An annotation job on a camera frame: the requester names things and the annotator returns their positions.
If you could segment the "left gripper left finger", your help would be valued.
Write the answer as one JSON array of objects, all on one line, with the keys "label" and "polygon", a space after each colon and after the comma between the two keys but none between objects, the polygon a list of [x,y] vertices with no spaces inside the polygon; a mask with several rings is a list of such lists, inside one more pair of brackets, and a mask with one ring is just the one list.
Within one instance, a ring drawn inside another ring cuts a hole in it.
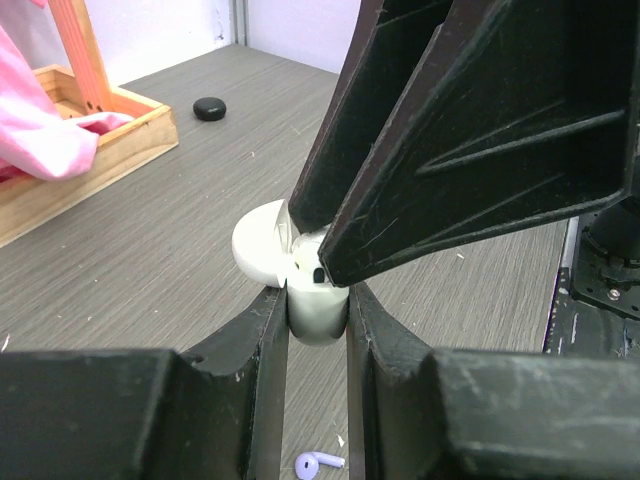
[{"label": "left gripper left finger", "polygon": [[289,331],[267,288],[184,353],[1,357],[5,479],[276,479]]}]

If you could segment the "white earbud case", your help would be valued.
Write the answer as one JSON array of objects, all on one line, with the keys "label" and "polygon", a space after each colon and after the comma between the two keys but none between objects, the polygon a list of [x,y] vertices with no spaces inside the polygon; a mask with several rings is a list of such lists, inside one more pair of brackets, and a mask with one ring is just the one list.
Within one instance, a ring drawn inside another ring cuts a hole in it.
[{"label": "white earbud case", "polygon": [[332,285],[330,280],[328,284],[311,285],[299,277],[292,254],[298,236],[288,202],[272,201],[237,222],[232,234],[233,256],[248,278],[286,291],[289,327],[300,342],[329,345],[344,333],[349,290]]}]

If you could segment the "white earbud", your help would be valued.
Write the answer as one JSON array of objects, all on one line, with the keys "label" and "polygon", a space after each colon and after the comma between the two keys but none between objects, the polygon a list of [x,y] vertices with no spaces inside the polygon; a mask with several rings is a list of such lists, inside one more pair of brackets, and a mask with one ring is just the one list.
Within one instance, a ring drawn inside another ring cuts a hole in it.
[{"label": "white earbud", "polygon": [[329,283],[319,257],[319,249],[327,231],[328,228],[323,227],[315,232],[301,234],[292,245],[295,271],[303,281],[311,285]]}]

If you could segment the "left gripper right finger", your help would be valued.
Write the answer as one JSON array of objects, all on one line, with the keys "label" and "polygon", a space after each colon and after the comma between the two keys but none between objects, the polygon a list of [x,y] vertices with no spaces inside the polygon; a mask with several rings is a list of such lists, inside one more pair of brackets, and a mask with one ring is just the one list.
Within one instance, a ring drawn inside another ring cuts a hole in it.
[{"label": "left gripper right finger", "polygon": [[631,360],[434,349],[349,292],[353,479],[635,479]]}]

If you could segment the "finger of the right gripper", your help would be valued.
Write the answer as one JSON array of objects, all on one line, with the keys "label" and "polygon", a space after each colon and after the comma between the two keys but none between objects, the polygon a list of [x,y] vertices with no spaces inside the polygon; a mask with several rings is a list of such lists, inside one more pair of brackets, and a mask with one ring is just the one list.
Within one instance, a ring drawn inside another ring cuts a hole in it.
[{"label": "finger of the right gripper", "polygon": [[448,0],[360,3],[350,47],[289,200],[301,233],[329,225],[436,28]]},{"label": "finger of the right gripper", "polygon": [[638,94],[637,2],[454,2],[325,237],[328,277],[617,203]]}]

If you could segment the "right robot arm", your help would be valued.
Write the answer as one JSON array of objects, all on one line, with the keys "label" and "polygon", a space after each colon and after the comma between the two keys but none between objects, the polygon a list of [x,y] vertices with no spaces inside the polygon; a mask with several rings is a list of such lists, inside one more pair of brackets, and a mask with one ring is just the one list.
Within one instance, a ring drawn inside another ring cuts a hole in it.
[{"label": "right robot arm", "polygon": [[291,198],[349,287],[589,212],[600,282],[639,282],[639,5],[364,1]]}]

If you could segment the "purple earbud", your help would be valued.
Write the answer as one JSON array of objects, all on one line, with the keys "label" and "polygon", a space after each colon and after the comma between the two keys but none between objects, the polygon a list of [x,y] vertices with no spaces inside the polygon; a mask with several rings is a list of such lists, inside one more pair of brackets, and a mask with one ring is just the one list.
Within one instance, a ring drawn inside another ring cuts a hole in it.
[{"label": "purple earbud", "polygon": [[318,451],[304,452],[297,456],[294,470],[298,479],[313,480],[321,465],[341,469],[345,463],[346,460],[343,457]]}]

